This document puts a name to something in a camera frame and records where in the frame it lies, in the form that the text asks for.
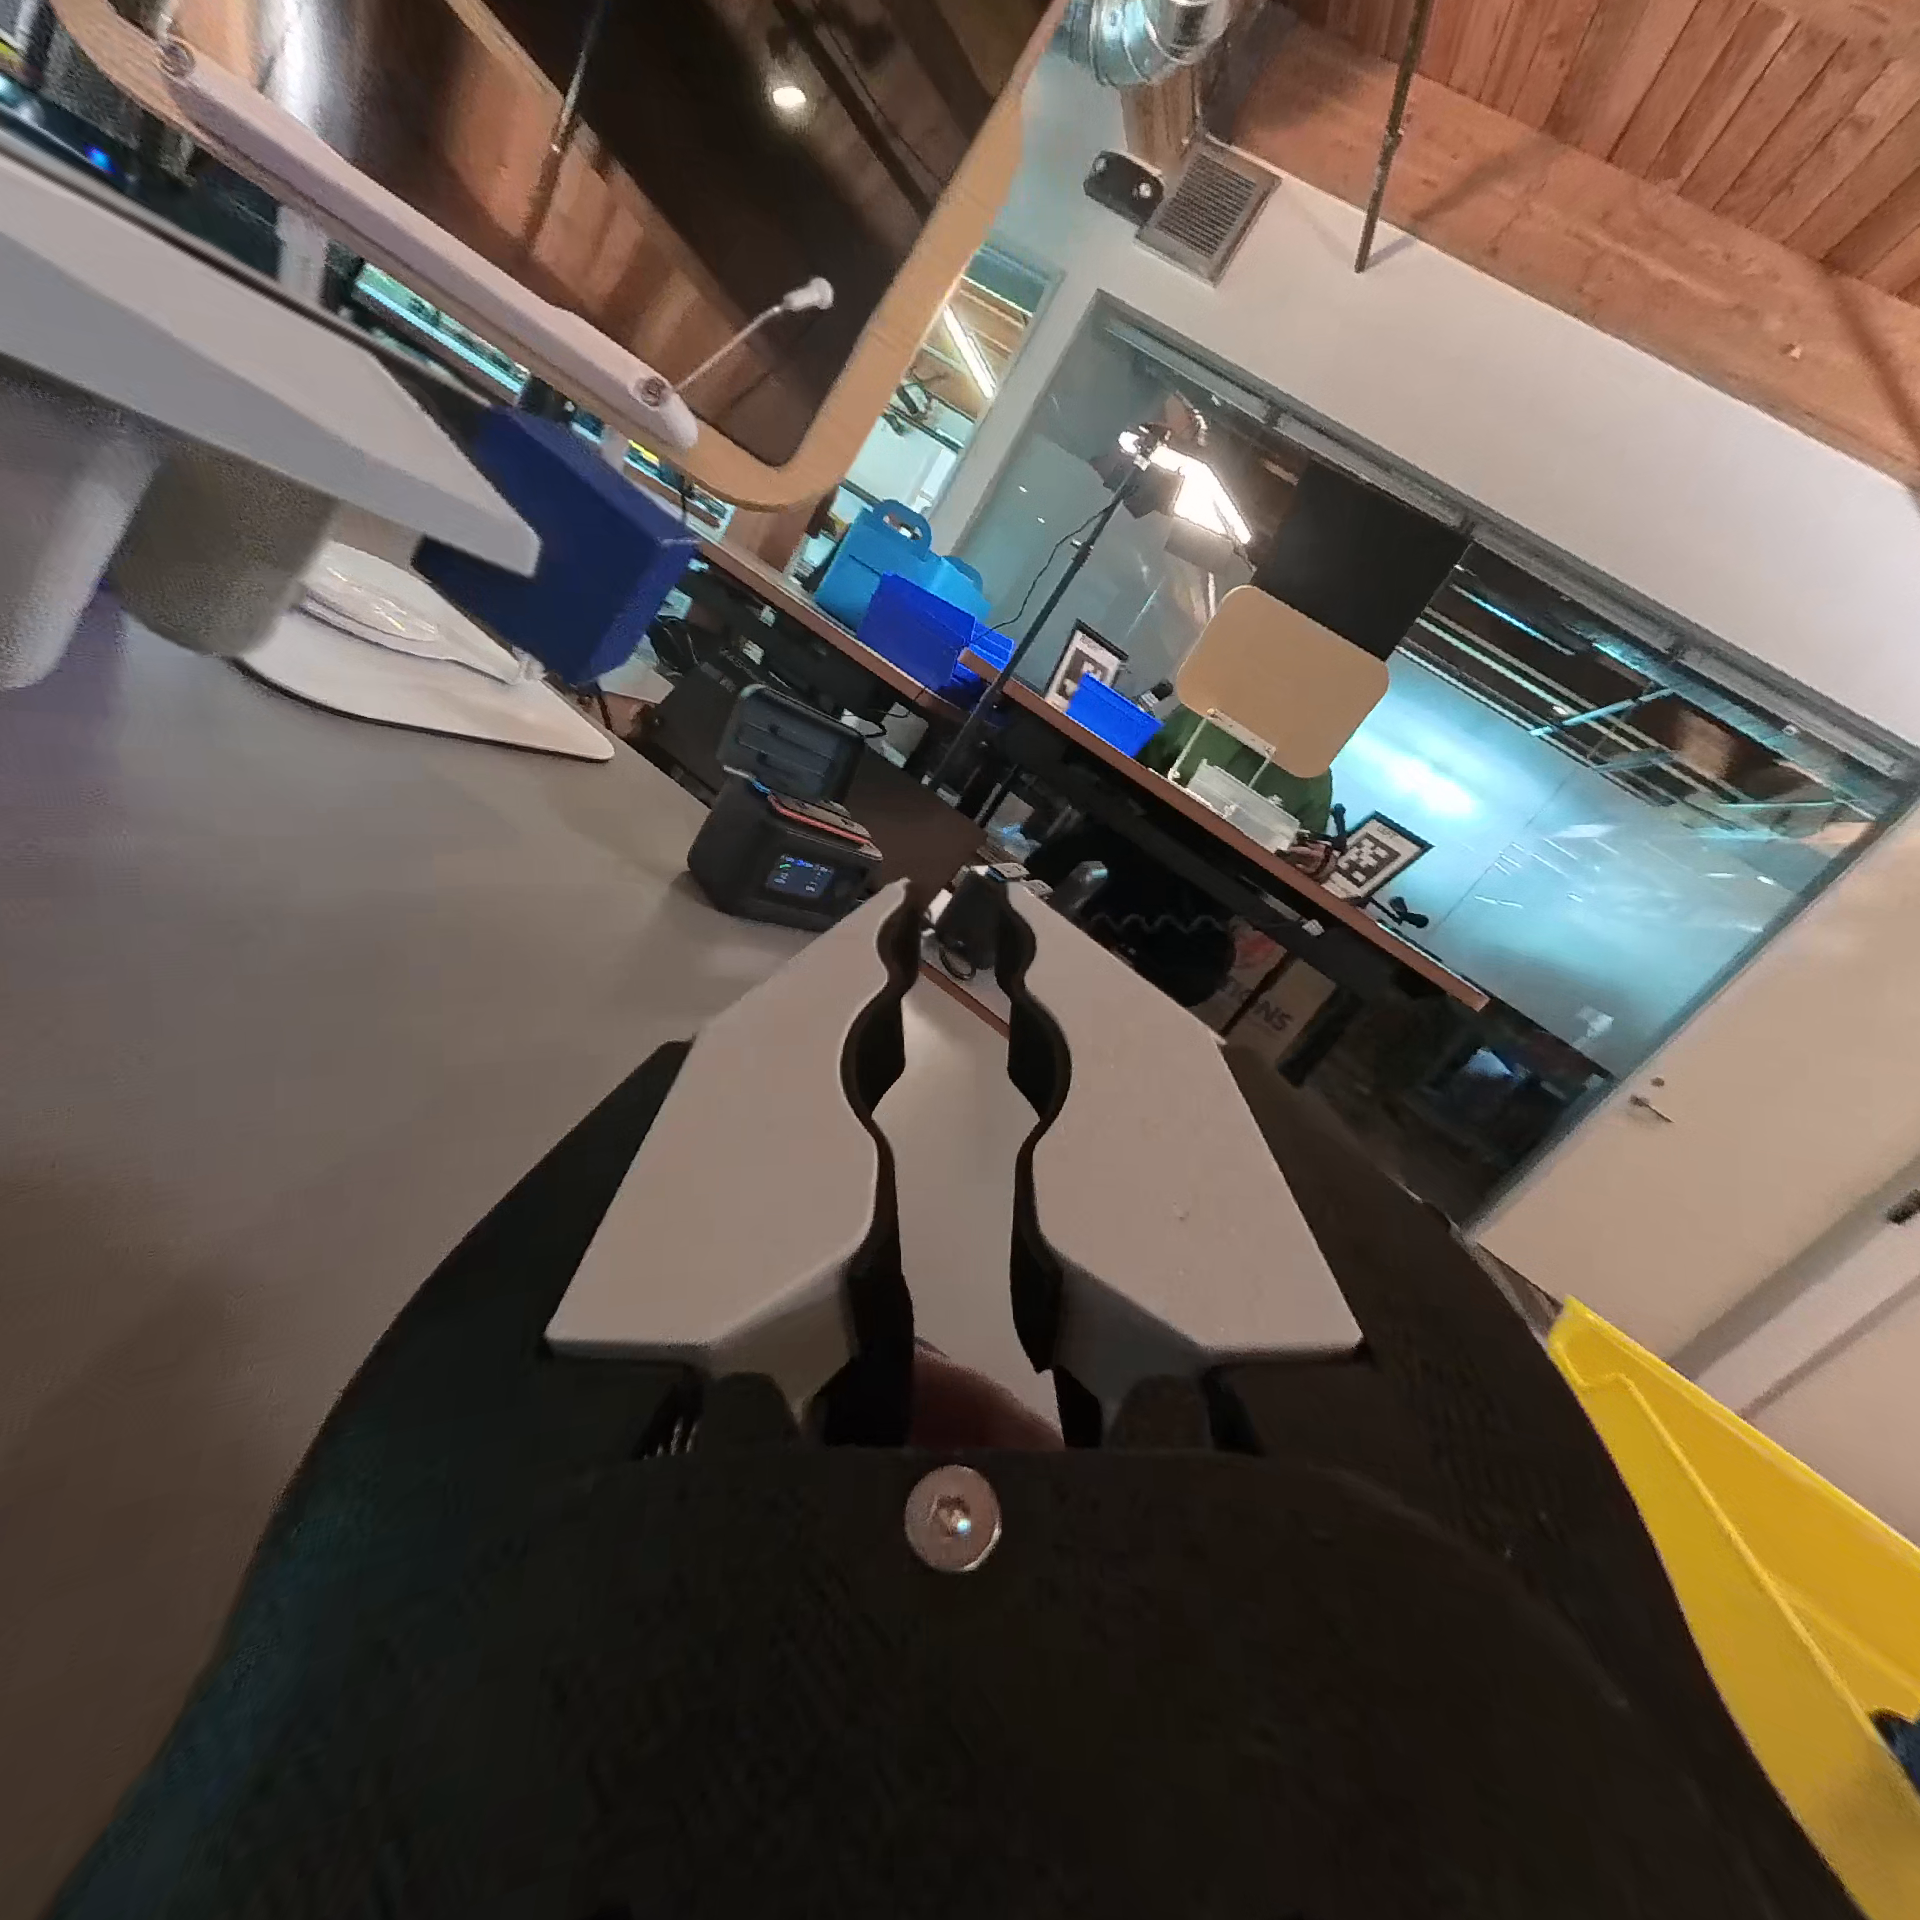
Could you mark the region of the wood framed mirror with stand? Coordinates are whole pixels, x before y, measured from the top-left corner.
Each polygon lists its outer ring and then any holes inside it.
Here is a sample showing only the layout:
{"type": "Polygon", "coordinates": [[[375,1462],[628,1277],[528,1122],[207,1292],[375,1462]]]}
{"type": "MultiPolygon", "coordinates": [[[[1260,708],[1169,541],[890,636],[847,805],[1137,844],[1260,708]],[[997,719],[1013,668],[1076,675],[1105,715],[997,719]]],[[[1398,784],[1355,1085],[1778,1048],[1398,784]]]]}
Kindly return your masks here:
{"type": "Polygon", "coordinates": [[[851,468],[1064,2],[53,2],[147,117],[753,516],[851,468]]]}

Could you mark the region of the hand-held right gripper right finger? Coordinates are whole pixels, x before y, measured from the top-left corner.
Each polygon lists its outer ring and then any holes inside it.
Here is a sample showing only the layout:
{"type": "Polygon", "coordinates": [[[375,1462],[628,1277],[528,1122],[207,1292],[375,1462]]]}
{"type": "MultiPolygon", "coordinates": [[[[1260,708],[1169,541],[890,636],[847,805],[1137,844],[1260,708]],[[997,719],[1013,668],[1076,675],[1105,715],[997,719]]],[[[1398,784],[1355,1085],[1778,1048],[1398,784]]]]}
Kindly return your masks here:
{"type": "Polygon", "coordinates": [[[1013,1311],[1034,1372],[1141,1382],[1353,1360],[1362,1327],[1211,1030],[1015,889],[1000,912],[1015,1156],[1013,1311]]]}

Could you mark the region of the wood edged desk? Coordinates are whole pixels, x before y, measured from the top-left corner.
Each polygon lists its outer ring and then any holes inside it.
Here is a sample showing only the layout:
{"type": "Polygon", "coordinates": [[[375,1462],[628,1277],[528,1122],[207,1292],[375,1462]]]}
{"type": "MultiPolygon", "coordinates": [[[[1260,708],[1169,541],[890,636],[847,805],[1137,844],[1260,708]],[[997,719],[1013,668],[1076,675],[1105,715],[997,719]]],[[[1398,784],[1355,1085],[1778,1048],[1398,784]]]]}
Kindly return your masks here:
{"type": "MultiPolygon", "coordinates": [[[[697,537],[682,587],[689,594],[706,587],[716,605],[729,605],[739,634],[761,647],[779,678],[798,694],[824,697],[828,708],[851,708],[872,721],[909,708],[928,726],[935,746],[944,746],[967,719],[936,689],[872,654],[752,553],[697,537]]],[[[1256,898],[1281,902],[1304,928],[1291,938],[1292,950],[1344,994],[1370,995],[1387,981],[1418,981],[1421,994],[1450,995],[1464,1010],[1489,1005],[1486,988],[1392,933],[1366,908],[1335,898],[1281,851],[1256,845],[1186,787],[1058,715],[1037,694],[1013,684],[997,712],[1001,721],[989,726],[984,752],[989,772],[1031,779],[1132,835],[1165,865],[1178,865],[1193,886],[1233,882],[1256,898]]]]}

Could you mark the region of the studio light on stand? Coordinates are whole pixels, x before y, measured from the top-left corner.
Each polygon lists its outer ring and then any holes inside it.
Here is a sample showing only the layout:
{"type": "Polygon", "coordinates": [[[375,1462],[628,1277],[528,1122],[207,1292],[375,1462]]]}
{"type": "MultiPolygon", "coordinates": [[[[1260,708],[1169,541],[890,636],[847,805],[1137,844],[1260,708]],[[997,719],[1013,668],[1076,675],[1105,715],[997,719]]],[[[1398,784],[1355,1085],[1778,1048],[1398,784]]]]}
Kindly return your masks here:
{"type": "Polygon", "coordinates": [[[989,664],[974,715],[928,761],[925,784],[952,789],[963,813],[1013,715],[1013,694],[1046,694],[1087,636],[1117,654],[1124,694],[1165,684],[1228,587],[1252,580],[1252,527],[1189,451],[1148,421],[1119,430],[1097,462],[1050,440],[1010,462],[1010,477],[967,537],[967,563],[989,592],[989,664]]]}

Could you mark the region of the black charger case with display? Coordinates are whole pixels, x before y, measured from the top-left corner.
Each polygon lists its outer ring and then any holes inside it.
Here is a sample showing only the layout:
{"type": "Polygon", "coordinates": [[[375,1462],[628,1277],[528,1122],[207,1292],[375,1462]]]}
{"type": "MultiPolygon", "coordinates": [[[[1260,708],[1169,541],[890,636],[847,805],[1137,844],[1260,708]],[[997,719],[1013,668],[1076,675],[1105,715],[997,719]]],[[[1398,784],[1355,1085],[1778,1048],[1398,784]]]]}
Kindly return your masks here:
{"type": "Polygon", "coordinates": [[[739,921],[825,932],[882,889],[882,849],[847,796],[864,735],[778,685],[744,685],[718,738],[723,787],[687,872],[739,921]]]}

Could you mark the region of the cardboard box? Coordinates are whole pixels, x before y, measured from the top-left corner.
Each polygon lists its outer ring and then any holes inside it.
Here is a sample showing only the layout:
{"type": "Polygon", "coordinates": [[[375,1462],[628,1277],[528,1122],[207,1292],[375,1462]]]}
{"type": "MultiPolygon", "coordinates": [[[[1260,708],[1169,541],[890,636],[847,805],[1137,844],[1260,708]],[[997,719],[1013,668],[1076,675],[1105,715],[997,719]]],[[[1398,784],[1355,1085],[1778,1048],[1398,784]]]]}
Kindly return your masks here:
{"type": "Polygon", "coordinates": [[[1268,1069],[1285,1069],[1312,1022],[1335,1014],[1339,986],[1301,956],[1275,959],[1223,1015],[1220,1043],[1268,1069]]]}

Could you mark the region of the dark blue block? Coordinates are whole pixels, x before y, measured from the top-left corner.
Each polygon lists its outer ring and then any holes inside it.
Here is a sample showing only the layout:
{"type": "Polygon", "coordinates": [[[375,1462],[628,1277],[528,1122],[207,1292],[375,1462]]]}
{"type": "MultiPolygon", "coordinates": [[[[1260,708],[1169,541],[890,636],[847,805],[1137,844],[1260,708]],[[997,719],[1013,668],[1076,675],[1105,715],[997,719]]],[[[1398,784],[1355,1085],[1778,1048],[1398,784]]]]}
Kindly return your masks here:
{"type": "Polygon", "coordinates": [[[569,425],[489,408],[467,455],[540,540],[531,576],[421,540],[410,566],[500,645],[566,685],[588,685],[640,649],[699,537],[618,477],[569,425]]]}

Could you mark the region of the blue plastic bin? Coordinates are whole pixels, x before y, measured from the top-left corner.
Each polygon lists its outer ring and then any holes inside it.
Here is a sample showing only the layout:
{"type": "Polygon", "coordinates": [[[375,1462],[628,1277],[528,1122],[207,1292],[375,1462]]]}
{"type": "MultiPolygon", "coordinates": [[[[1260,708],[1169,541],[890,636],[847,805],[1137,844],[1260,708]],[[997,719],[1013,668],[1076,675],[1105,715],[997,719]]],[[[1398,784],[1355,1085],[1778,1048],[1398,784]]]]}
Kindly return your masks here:
{"type": "Polygon", "coordinates": [[[1154,708],[1144,708],[1091,674],[1076,678],[1064,719],[1124,759],[1141,759],[1164,731],[1164,719],[1154,708]]]}
{"type": "Polygon", "coordinates": [[[854,639],[870,654],[941,697],[952,697],[963,678],[977,678],[961,661],[978,636],[984,625],[974,612],[904,576],[882,576],[854,626],[854,639]]]}

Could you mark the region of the white door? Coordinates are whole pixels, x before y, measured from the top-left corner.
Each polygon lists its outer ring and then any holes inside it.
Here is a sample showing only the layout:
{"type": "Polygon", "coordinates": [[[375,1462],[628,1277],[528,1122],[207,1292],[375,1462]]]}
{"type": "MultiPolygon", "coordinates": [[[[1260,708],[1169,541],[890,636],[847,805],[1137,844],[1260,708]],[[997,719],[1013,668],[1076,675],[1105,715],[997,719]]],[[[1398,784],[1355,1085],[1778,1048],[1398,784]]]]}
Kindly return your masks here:
{"type": "Polygon", "coordinates": [[[1672,1360],[1916,1158],[1916,813],[1469,1230],[1672,1360]]]}

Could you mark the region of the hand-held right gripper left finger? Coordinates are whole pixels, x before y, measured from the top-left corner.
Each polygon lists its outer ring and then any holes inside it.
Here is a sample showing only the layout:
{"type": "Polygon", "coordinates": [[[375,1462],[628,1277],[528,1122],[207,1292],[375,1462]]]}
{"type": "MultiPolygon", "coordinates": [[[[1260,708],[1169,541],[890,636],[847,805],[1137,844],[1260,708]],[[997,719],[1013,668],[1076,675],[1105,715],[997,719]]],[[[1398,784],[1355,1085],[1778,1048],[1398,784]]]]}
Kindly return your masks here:
{"type": "Polygon", "coordinates": [[[922,898],[889,882],[689,1045],[546,1341],[569,1360],[769,1379],[805,1413],[838,1379],[911,1392],[898,1166],[922,898]]]}

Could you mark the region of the black wall panel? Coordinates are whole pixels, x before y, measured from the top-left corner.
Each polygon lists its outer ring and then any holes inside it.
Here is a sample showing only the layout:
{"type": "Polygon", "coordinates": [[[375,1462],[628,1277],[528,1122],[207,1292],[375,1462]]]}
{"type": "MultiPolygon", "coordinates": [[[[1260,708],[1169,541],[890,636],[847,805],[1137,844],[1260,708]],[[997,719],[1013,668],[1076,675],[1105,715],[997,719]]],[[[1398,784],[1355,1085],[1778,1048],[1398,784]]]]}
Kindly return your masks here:
{"type": "Polygon", "coordinates": [[[1469,553],[1469,528],[1310,464],[1252,585],[1387,661],[1469,553]]]}

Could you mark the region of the light blue carry case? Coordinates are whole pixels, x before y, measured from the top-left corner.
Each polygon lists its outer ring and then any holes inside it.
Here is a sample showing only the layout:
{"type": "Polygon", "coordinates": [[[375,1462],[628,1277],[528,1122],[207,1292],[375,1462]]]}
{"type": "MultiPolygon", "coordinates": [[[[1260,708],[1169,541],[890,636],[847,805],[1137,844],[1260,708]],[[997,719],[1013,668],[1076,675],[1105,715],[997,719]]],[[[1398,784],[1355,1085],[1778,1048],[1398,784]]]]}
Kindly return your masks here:
{"type": "Polygon", "coordinates": [[[851,520],[810,594],[828,619],[854,634],[885,577],[925,585],[936,563],[929,524],[898,500],[879,500],[851,520]]]}

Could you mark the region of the small black device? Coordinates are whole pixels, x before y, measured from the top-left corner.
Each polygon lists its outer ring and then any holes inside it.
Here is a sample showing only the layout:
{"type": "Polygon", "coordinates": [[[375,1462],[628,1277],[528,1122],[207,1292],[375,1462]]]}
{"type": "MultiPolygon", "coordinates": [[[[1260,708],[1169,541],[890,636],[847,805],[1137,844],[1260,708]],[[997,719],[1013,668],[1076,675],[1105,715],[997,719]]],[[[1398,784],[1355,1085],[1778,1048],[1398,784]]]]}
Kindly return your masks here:
{"type": "Polygon", "coordinates": [[[948,975],[974,982],[997,969],[1001,904],[1010,893],[1026,889],[1023,863],[984,863],[957,872],[944,904],[929,921],[929,950],[948,975]]]}

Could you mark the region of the wall vent grille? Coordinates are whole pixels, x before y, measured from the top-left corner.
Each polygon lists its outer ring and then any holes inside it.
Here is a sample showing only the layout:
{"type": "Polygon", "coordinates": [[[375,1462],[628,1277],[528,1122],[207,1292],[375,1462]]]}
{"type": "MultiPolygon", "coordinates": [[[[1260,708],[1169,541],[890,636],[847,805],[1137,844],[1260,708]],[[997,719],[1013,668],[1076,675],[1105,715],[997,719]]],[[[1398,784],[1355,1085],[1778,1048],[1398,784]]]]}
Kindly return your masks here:
{"type": "Polygon", "coordinates": [[[1215,289],[1260,222],[1281,174],[1238,146],[1198,137],[1171,170],[1159,206],[1137,230],[1141,248],[1215,289]]]}

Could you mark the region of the yellow plastic bin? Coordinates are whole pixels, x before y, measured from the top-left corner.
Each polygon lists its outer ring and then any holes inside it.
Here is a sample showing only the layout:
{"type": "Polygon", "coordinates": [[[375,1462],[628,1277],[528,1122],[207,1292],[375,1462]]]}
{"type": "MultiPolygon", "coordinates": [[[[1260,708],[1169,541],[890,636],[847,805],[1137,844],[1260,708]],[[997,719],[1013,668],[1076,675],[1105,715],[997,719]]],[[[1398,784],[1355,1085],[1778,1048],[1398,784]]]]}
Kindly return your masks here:
{"type": "Polygon", "coordinates": [[[1549,1356],[1658,1551],[1770,1787],[1864,1916],[1916,1916],[1916,1547],[1571,1301],[1549,1356]]]}

